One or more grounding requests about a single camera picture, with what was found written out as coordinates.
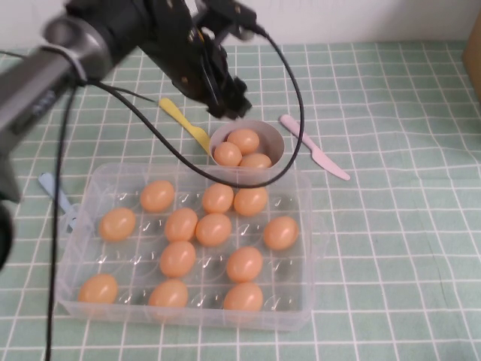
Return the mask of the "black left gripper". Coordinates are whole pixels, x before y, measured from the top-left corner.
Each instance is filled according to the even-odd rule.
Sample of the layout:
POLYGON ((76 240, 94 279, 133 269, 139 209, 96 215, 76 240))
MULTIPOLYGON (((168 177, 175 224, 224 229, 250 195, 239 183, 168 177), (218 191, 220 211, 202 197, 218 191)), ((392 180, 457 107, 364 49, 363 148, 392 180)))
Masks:
POLYGON ((215 118, 236 120, 251 108, 247 85, 228 71, 224 48, 204 34, 188 11, 159 11, 142 50, 186 97, 215 118))

